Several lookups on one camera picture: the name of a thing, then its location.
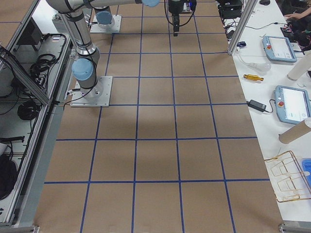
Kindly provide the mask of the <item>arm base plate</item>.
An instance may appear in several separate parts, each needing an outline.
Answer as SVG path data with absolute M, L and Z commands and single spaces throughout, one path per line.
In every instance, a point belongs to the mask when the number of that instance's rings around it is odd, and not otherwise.
M 111 89 L 113 83 L 112 76 L 97 77 L 97 85 L 87 93 L 86 89 L 73 92 L 71 107 L 108 107 L 110 103 Z
M 112 34 L 119 33 L 121 29 L 122 15 L 112 15 L 110 24 L 101 24 L 98 22 L 97 17 L 94 16 L 90 27 L 92 34 Z

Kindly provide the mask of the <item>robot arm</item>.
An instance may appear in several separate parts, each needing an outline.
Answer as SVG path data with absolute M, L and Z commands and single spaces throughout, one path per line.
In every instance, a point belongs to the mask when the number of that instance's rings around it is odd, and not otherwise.
M 109 6 L 95 8 L 95 17 L 99 27 L 107 29 L 113 24 L 113 16 Z
M 65 28 L 71 39 L 75 42 L 79 58 L 72 65 L 72 73 L 80 85 L 83 97 L 96 98 L 103 92 L 98 84 L 96 74 L 99 60 L 99 50 L 92 42 L 87 23 L 85 21 L 84 8 L 96 11 L 97 24 L 112 25 L 113 17 L 109 7 L 114 5 L 143 4 L 155 7 L 158 0 L 48 0 L 47 3 L 62 15 Z

